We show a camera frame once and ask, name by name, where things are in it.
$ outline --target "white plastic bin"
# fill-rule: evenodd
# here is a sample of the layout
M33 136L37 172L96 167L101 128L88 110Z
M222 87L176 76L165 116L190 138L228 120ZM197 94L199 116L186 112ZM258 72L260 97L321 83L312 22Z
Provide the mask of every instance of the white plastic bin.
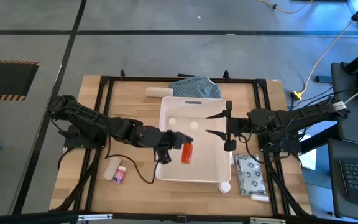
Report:
M205 119L222 112L226 102L222 99L164 97L161 102L160 129L180 131L191 136L193 155L190 164L181 163L182 150L172 149L169 164L157 166L160 180L183 182L228 182L231 178L229 153L223 150L224 141L205 130L226 131L226 119Z

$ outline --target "yellow and black striped tape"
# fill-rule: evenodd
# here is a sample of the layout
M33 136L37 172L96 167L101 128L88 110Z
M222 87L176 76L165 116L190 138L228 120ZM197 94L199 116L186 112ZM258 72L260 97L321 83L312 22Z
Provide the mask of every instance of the yellow and black striped tape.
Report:
M39 62L16 61L16 60L0 60L0 63L22 64L22 65L39 65Z
M23 101L24 99L25 99L25 96L0 94L0 100Z

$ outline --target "red bottle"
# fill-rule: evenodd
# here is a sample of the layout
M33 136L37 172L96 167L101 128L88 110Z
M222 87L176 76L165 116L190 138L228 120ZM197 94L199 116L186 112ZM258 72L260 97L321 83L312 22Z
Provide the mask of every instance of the red bottle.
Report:
M193 153L193 145L191 143L184 144L183 149L181 151L181 163L190 164L192 153Z

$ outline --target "wooden tabletop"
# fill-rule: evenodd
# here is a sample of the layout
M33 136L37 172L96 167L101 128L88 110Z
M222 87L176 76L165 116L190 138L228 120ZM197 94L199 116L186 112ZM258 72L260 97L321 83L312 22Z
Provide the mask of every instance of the wooden tabletop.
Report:
M100 76L86 75L78 96L78 101L89 108L94 108L98 93ZM280 80L268 80L268 93L273 110L286 110L287 104ZM168 87L168 82L114 82L110 103L109 116L138 119L144 125L158 127L160 116L160 98L148 98L144 91L147 87ZM222 97L233 102L232 115L246 117L247 112L255 108L254 92L251 84L219 83ZM262 90L259 91L263 102ZM103 112L106 95L102 98ZM152 178L153 152L152 149L138 149L130 145L116 142L112 139L111 154L125 154L136 161L140 172L146 179ZM250 139L250 151L260 154L256 135ZM75 149L67 154L60 166L50 208L58 207L68 196L78 182L84 149ZM122 184L103 179L109 159L104 159L107 150L102 150L99 171L94 189L91 210L93 212L111 213L154 213L154 214L186 214L186 215L258 215L271 216L270 203L256 202L248 196L240 196L239 179L236 166L231 167L231 190L222 194L216 184L169 182L156 179L154 184L146 184L138 176L133 163L123 158L121 165L127 168ZM247 154L245 146L239 141L235 154ZM262 173L266 192L269 194L265 166ZM298 160L289 157L282 160L285 184L295 200L304 210L311 213L305 182ZM88 186L85 186L83 198L86 198ZM280 191L275 186L279 212L283 213ZM85 207L83 199L80 208Z

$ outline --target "black desk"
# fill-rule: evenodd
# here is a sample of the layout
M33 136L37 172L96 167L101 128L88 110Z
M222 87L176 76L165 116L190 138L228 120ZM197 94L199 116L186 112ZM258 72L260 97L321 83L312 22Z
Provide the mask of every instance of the black desk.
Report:
M331 185L333 188L334 212L336 215L358 219L358 205L346 200L346 191L339 160L358 159L358 144L328 140L329 165L331 167Z
M334 91L357 88L358 76L346 73L340 63L331 64L331 74L333 77ZM342 101L349 99L356 91L346 91L338 93L338 97ZM301 142L303 152L315 149L319 146L327 144L329 138L346 140L358 143L358 97L346 104L351 111L349 117L345 121L340 121L338 124L321 131Z

